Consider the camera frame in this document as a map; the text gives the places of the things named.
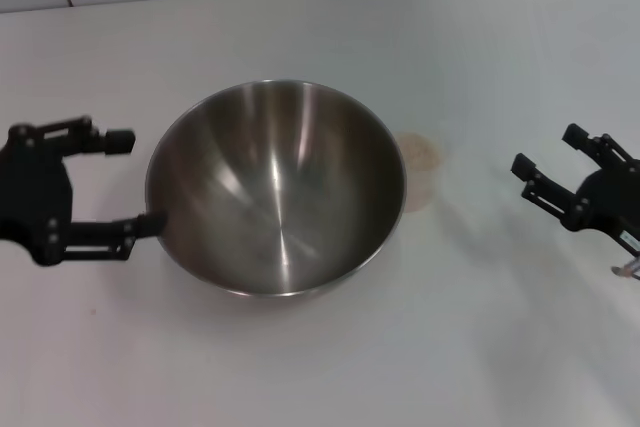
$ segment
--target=white tabletop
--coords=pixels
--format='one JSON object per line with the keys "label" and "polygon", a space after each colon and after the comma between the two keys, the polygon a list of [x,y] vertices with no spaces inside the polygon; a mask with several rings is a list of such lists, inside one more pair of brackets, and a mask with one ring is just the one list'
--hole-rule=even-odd
{"label": "white tabletop", "polygon": [[577,122],[640,155],[640,0],[161,0],[0,16],[0,125],[90,114],[130,157],[68,162],[76,219],[144,210],[151,152],[225,87],[344,91],[445,152],[441,189],[323,295],[247,300],[155,240],[128,263],[0,249],[6,426],[603,426],[640,420],[640,284],[520,198],[575,189]]}

